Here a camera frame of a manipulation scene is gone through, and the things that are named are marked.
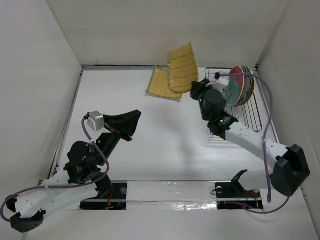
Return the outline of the curved yellow bamboo plate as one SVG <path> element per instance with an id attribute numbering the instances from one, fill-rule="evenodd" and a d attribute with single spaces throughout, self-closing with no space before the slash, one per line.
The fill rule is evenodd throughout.
<path id="1" fill-rule="evenodd" d="M 191 91 L 192 83 L 198 82 L 199 73 L 192 43 L 168 52 L 168 87 L 175 94 Z"/>

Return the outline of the red and teal floral plate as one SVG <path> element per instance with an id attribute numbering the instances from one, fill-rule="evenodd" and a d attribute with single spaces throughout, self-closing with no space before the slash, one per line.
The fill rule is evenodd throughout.
<path id="1" fill-rule="evenodd" d="M 245 77 L 243 75 L 230 76 L 228 86 L 223 90 L 226 104 L 233 107 L 240 100 L 244 90 Z"/>

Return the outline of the square yellow bamboo plate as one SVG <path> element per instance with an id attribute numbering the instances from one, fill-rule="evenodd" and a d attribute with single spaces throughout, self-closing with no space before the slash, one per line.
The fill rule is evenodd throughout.
<path id="1" fill-rule="evenodd" d="M 182 98 L 181 93 L 174 93 L 170 90 L 168 71 L 157 66 L 153 69 L 146 93 L 167 100 L 180 100 Z"/>

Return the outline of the blue and white floral plate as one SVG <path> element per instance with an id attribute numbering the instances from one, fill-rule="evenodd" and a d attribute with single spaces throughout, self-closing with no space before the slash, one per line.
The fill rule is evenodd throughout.
<path id="1" fill-rule="evenodd" d="M 251 75 L 251 71 L 248 67 L 242 66 L 243 73 L 246 74 L 244 76 L 244 85 L 243 85 L 243 91 L 241 96 L 239 97 L 238 102 L 235 104 L 235 107 L 240 107 L 245 105 L 250 97 L 252 96 L 252 90 L 254 87 L 254 80 Z"/>

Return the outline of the round yellow woven plate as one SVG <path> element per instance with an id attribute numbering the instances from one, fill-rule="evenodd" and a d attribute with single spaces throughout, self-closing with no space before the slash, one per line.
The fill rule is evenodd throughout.
<path id="1" fill-rule="evenodd" d="M 248 96 L 246 98 L 245 104 L 247 104 L 249 102 L 249 100 L 251 99 L 252 95 L 254 94 L 255 85 L 256 85 L 256 78 L 254 76 L 252 76 L 251 77 L 251 87 L 250 87 L 250 91 L 248 93 Z"/>

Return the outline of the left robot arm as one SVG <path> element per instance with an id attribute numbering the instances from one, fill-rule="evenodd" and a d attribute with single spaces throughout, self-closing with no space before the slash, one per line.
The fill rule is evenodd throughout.
<path id="1" fill-rule="evenodd" d="M 8 196 L 0 208 L 1 218 L 17 232 L 27 233 L 76 202 L 111 199 L 115 190 L 108 159 L 120 140 L 132 141 L 141 115 L 139 110 L 120 115 L 88 112 L 81 120 L 88 141 L 76 141 L 65 166 L 51 178 Z"/>

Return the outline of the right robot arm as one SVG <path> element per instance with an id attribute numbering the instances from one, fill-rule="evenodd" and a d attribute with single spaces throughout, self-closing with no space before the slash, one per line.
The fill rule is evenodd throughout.
<path id="1" fill-rule="evenodd" d="M 291 197 L 310 176 L 303 149 L 267 140 L 247 128 L 225 111 L 226 100 L 213 89 L 208 79 L 192 82 L 190 96 L 199 102 L 201 117 L 207 121 L 210 132 L 225 141 L 236 144 L 264 161 L 268 180 L 266 186 Z"/>

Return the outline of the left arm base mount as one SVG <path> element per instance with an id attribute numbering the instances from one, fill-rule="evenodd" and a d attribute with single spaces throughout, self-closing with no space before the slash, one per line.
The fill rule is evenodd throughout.
<path id="1" fill-rule="evenodd" d="M 127 209 L 127 181 L 114 181 L 113 189 L 104 197 L 97 196 L 80 202 L 79 208 L 87 211 L 122 211 Z"/>

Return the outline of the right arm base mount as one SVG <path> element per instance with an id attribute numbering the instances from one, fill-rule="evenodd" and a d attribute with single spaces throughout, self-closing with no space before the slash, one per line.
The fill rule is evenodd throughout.
<path id="1" fill-rule="evenodd" d="M 231 182 L 216 182 L 211 195 L 216 197 L 218 210 L 257 209 L 263 210 L 260 190 L 234 188 Z"/>

